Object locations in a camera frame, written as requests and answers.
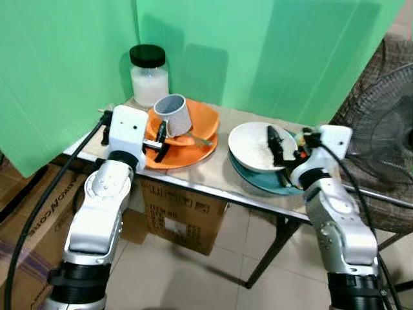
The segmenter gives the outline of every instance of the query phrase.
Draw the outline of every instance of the metal table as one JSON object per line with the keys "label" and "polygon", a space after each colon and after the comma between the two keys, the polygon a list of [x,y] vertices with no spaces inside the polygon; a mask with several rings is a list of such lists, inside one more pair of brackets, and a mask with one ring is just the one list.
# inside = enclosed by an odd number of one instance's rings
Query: metal table
{"label": "metal table", "polygon": [[[136,107],[131,101],[125,104]],[[250,209],[275,214],[277,216],[277,229],[274,242],[249,279],[246,282],[240,281],[245,287],[251,288],[301,224],[310,224],[310,221],[305,214],[302,196],[280,196],[263,191],[246,182],[233,169],[228,158],[228,136],[234,127],[249,121],[273,123],[290,132],[299,132],[302,125],[280,119],[266,118],[232,108],[217,105],[210,106],[219,112],[220,124],[217,130],[219,144],[208,158],[181,169],[164,171],[146,169],[140,172],[138,176],[213,196]],[[106,147],[101,145],[102,137],[103,128],[86,145],[78,158],[88,161],[105,158]],[[64,154],[73,153],[79,144],[80,141],[73,144],[64,151]]]}

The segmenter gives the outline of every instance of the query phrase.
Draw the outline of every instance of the cup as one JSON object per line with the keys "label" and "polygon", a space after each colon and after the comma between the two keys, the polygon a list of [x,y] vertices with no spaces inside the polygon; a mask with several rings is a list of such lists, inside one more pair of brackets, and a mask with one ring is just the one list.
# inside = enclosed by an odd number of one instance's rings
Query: cup
{"label": "cup", "polygon": [[171,94],[158,100],[154,112],[166,123],[166,134],[173,138],[187,133],[192,126],[186,99],[179,94]]}

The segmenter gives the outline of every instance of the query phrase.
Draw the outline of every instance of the orange bowl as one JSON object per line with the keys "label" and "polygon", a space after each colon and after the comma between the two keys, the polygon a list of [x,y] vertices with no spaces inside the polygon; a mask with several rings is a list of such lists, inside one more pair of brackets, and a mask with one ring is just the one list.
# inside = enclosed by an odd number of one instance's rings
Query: orange bowl
{"label": "orange bowl", "polygon": [[[149,133],[145,134],[145,139],[153,140],[154,137]],[[213,134],[209,137],[212,141],[212,145],[197,147],[196,145],[171,145],[165,157],[160,163],[155,162],[155,158],[158,155],[157,152],[151,149],[146,149],[146,167],[152,169],[174,169],[193,165],[211,154],[218,145],[218,136]]]}
{"label": "orange bowl", "polygon": [[[189,116],[191,117],[192,128],[189,130],[195,137],[208,139],[211,137],[218,128],[219,114],[213,108],[210,108],[204,103],[186,99],[186,105],[188,107]],[[153,137],[156,137],[157,130],[161,124],[161,119],[154,112],[153,109],[149,110],[149,121],[146,126],[146,131]],[[173,138],[167,138],[166,143],[171,145],[193,145],[195,141],[189,136],[178,136]]]}

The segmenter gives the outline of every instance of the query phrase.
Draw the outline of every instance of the blue plate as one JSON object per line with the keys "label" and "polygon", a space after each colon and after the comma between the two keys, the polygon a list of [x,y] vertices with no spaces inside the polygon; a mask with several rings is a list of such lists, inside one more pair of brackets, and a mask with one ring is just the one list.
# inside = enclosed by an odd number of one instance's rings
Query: blue plate
{"label": "blue plate", "polygon": [[253,186],[263,189],[267,192],[272,192],[278,195],[299,195],[303,191],[296,189],[295,187],[284,187],[278,181],[277,172],[271,173],[258,173],[244,168],[232,155],[228,152],[228,157],[230,158],[232,166],[237,170],[237,172]]}

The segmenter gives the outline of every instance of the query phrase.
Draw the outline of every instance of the jar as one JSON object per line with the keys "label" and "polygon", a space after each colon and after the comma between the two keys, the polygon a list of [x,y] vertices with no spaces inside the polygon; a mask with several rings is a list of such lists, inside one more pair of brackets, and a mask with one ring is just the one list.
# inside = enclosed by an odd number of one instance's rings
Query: jar
{"label": "jar", "polygon": [[134,99],[143,108],[151,108],[156,101],[169,94],[168,69],[165,51],[156,45],[136,45],[129,50]]}

